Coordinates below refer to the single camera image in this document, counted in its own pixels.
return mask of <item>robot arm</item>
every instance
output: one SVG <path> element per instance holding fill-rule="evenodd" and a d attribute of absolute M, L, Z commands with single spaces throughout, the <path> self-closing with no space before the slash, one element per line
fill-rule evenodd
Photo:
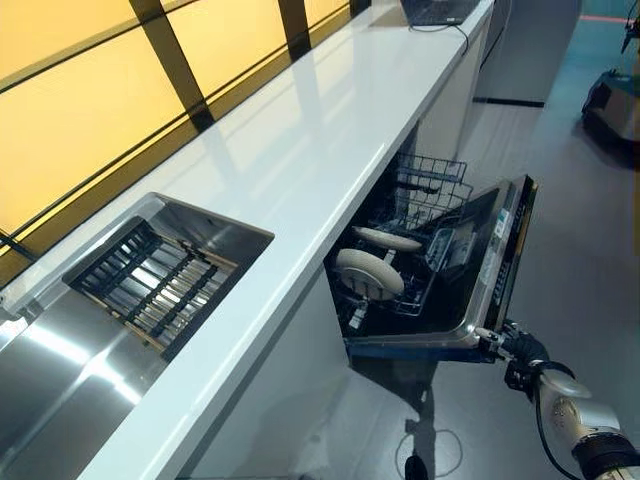
<path fill-rule="evenodd" d="M 629 9 L 629 14 L 627 15 L 627 23 L 624 26 L 624 29 L 627 31 L 627 34 L 624 37 L 624 42 L 622 43 L 622 51 L 620 53 L 624 53 L 624 51 L 629 46 L 629 42 L 634 38 L 640 38 L 640 16 L 637 16 L 636 19 L 631 22 L 631 13 L 636 8 L 637 1 L 633 2 L 631 8 Z"/>
<path fill-rule="evenodd" d="M 622 433 L 614 411 L 592 400 L 591 392 L 566 366 L 551 362 L 542 343 L 513 322 L 506 322 L 500 334 L 482 328 L 476 333 L 490 355 L 509 361 L 507 386 L 534 402 L 545 453 L 561 473 L 577 478 L 553 458 L 543 417 L 553 424 L 587 480 L 640 480 L 640 453 Z"/>

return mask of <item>laptop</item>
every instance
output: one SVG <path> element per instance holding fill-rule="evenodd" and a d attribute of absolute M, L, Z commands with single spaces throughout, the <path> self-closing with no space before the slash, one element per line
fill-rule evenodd
<path fill-rule="evenodd" d="M 400 0 L 412 27 L 460 25 L 480 0 Z"/>

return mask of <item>kitchen counter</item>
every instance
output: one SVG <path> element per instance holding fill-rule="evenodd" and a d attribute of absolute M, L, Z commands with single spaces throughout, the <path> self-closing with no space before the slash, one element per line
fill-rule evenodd
<path fill-rule="evenodd" d="M 473 41 L 482 0 L 461 28 Z M 148 192 L 275 234 L 80 478 L 175 478 L 466 51 L 369 8 L 111 202 L 3 292 L 10 308 Z"/>

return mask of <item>dishwasher rack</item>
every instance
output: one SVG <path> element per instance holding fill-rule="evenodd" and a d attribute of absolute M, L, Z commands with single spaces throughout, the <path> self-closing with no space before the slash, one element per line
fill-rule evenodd
<path fill-rule="evenodd" d="M 464 265 L 475 239 L 473 234 L 460 234 L 465 207 L 473 193 L 473 187 L 463 181 L 466 163 L 397 153 L 390 168 L 387 190 L 381 193 L 374 188 L 364 217 L 370 228 L 414 239 L 422 248 L 414 253 L 387 251 L 353 236 L 342 245 L 384 258 L 404 282 L 404 292 L 396 298 L 371 301 L 342 284 L 340 272 L 334 269 L 334 292 L 340 299 L 338 315 L 353 328 L 364 320 L 370 304 L 392 315 L 422 315 L 439 273 L 450 266 L 450 260 L 451 264 Z"/>
<path fill-rule="evenodd" d="M 69 285 L 164 351 L 236 265 L 137 219 Z"/>
<path fill-rule="evenodd" d="M 397 153 L 393 190 L 375 202 L 373 228 L 428 244 L 441 226 L 464 217 L 473 187 L 463 182 L 467 164 Z"/>

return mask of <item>stainless steel sink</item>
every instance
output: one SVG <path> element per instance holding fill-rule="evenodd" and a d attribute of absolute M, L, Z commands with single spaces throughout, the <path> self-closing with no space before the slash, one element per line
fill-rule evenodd
<path fill-rule="evenodd" d="M 0 327 L 0 477 L 77 477 L 273 234 L 149 194 Z"/>

